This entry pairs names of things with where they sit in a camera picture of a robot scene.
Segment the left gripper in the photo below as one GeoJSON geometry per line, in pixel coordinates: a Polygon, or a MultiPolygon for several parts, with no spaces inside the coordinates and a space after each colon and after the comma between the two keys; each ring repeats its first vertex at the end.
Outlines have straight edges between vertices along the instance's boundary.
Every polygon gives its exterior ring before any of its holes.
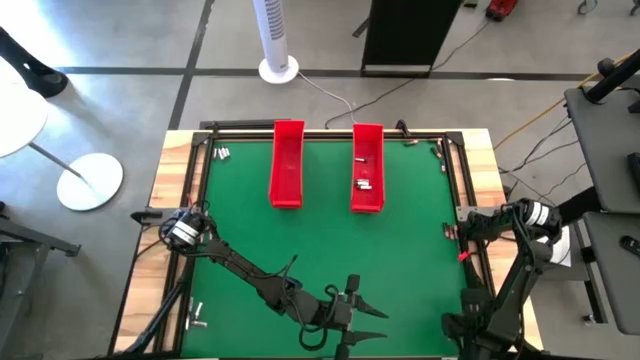
{"type": "Polygon", "coordinates": [[[355,309],[358,312],[372,315],[378,318],[388,318],[388,315],[384,312],[374,308],[368,304],[361,295],[357,294],[360,284],[360,277],[358,275],[349,275],[345,289],[340,292],[334,285],[328,285],[325,287],[325,293],[330,296],[328,309],[322,316],[320,326],[326,330],[336,330],[340,332],[340,341],[336,346],[334,360],[348,360],[350,355],[350,346],[355,346],[359,342],[371,339],[386,338],[387,335],[378,332],[368,331],[354,331],[353,330],[353,317],[348,328],[332,328],[330,321],[333,316],[335,305],[338,301],[342,300],[348,302],[352,306],[353,316],[355,309]]]}

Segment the red plastic bin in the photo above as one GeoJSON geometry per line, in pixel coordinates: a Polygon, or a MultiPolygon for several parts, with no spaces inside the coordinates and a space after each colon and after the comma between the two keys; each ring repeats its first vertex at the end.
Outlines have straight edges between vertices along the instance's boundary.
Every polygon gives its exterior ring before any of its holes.
{"type": "Polygon", "coordinates": [[[385,203],[384,127],[379,124],[353,125],[352,190],[350,208],[356,213],[379,213],[385,203]],[[354,158],[366,158],[358,163],[354,158]],[[356,179],[369,179],[372,190],[356,188],[356,179]]]}
{"type": "Polygon", "coordinates": [[[268,198],[273,208],[300,208],[303,201],[304,121],[274,122],[268,198]]]}

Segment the white paper sheet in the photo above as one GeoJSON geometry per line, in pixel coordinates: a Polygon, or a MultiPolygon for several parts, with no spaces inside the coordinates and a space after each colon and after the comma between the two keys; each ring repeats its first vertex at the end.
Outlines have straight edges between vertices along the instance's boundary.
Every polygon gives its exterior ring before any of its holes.
{"type": "Polygon", "coordinates": [[[564,226],[559,240],[553,245],[552,256],[549,262],[565,267],[571,266],[571,232],[568,226],[564,226]]]}

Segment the green table mat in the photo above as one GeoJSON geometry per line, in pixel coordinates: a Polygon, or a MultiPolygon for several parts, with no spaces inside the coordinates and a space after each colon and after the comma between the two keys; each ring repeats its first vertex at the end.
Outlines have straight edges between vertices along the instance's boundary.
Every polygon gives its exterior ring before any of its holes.
{"type": "Polygon", "coordinates": [[[377,214],[350,208],[352,145],[309,142],[304,148],[304,194],[298,209],[268,199],[272,146],[235,142],[215,161],[207,199],[221,237],[267,272],[288,267],[317,298],[349,275],[378,316],[356,314],[354,327],[373,338],[355,356],[452,356],[441,317],[460,309],[466,285],[458,249],[443,228],[455,219],[447,176],[432,144],[384,146],[385,203],[377,214]]]}

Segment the black diagonal beam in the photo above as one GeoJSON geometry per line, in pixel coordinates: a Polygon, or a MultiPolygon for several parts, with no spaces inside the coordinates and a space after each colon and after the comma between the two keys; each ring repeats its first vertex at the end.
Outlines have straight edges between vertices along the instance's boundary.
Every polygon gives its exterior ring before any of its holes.
{"type": "Polygon", "coordinates": [[[558,206],[564,225],[579,220],[586,212],[600,212],[602,206],[594,186],[576,194],[558,206]]]}

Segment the grey workbench top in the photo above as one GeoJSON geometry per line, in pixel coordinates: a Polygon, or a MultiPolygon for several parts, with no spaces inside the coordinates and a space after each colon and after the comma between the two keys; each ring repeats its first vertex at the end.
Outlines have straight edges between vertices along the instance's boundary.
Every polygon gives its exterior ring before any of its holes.
{"type": "Polygon", "coordinates": [[[629,111],[640,93],[615,90],[596,104],[578,88],[564,97],[601,208],[640,214],[640,190],[627,163],[628,154],[640,153],[640,113],[629,111]]]}
{"type": "Polygon", "coordinates": [[[582,217],[618,330],[640,336],[640,259],[621,248],[628,235],[640,240],[640,216],[588,212],[582,217]]]}

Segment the black flat device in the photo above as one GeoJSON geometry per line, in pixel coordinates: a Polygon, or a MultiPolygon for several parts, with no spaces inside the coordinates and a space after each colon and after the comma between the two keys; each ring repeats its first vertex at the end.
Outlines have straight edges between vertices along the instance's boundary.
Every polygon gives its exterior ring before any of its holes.
{"type": "Polygon", "coordinates": [[[640,196],[640,152],[632,152],[626,156],[627,167],[634,188],[640,196]]]}

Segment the black flat bar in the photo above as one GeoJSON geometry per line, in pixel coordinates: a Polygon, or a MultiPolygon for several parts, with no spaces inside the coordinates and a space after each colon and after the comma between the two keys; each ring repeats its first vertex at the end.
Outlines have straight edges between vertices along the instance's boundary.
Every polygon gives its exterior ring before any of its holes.
{"type": "Polygon", "coordinates": [[[202,121],[199,124],[199,130],[272,130],[274,123],[274,119],[202,121]]]}

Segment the red power tool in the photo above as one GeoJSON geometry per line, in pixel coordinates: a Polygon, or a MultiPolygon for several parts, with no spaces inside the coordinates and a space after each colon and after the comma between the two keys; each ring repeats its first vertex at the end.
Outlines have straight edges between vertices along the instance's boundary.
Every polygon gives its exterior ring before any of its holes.
{"type": "Polygon", "coordinates": [[[485,17],[495,22],[502,22],[511,14],[518,0],[490,0],[485,10],[485,17]]]}

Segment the white tower fan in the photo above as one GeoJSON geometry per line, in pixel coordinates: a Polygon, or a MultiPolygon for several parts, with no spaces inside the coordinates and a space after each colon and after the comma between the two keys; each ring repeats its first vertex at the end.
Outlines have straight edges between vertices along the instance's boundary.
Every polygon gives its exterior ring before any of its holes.
{"type": "Polygon", "coordinates": [[[269,84],[291,82],[299,72],[299,63],[289,54],[282,0],[253,0],[264,59],[259,76],[269,84]]]}

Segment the black curved stand leg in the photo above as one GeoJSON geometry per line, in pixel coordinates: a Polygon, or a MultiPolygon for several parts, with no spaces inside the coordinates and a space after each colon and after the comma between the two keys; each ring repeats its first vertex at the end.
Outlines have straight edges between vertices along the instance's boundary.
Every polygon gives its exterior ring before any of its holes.
{"type": "Polygon", "coordinates": [[[0,57],[13,67],[29,89],[44,98],[60,94],[69,83],[63,72],[45,65],[31,55],[1,26],[0,57]]]}

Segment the black frame strut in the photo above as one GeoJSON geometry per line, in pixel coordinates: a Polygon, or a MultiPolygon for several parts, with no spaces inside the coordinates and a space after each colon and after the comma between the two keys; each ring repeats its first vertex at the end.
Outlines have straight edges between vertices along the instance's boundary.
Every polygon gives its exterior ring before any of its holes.
{"type": "Polygon", "coordinates": [[[179,357],[191,295],[194,261],[159,245],[134,257],[131,278],[116,322],[109,357],[113,360],[167,360],[179,357]]]}

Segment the black aluminium table frame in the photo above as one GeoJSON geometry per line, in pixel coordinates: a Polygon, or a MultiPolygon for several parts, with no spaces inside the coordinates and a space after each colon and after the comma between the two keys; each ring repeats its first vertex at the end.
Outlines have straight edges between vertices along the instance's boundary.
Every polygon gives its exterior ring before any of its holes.
{"type": "MultiPolygon", "coordinates": [[[[227,139],[222,134],[219,144],[230,147],[235,142],[268,142],[272,146],[273,136],[267,131],[254,131],[240,135],[239,131],[227,131],[227,139]]],[[[351,139],[310,139],[309,142],[347,141],[351,139]]],[[[456,192],[447,176],[454,205],[454,193],[459,201],[464,198],[465,186],[456,192]]],[[[200,314],[208,327],[195,327],[186,331],[182,341],[180,355],[187,358],[292,358],[320,357],[331,358],[335,352],[339,333],[331,332],[326,346],[319,351],[307,352],[298,342],[299,326],[286,315],[279,316],[268,309],[264,301],[257,296],[256,290],[220,265],[206,259],[195,262],[191,293],[204,303],[200,314]]],[[[416,357],[373,357],[373,358],[441,358],[450,356],[416,357]]]]}

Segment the white round pedestal table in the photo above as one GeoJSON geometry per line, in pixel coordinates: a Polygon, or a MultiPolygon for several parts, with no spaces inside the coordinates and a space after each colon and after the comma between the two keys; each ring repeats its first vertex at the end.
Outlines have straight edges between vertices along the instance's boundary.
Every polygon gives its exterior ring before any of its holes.
{"type": "Polygon", "coordinates": [[[30,148],[63,169],[56,185],[59,202],[86,212],[109,202],[124,180],[121,162],[107,153],[88,153],[71,163],[35,142],[47,124],[49,104],[38,92],[18,83],[0,84],[0,158],[30,148]]]}

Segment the grey metal cart frame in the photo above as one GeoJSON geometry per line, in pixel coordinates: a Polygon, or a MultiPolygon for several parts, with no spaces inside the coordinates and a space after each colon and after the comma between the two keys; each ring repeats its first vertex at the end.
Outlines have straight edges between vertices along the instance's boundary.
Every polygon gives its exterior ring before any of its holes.
{"type": "Polygon", "coordinates": [[[53,250],[68,257],[81,246],[13,222],[0,201],[0,360],[9,360],[16,330],[33,298],[35,283],[53,250]]]}

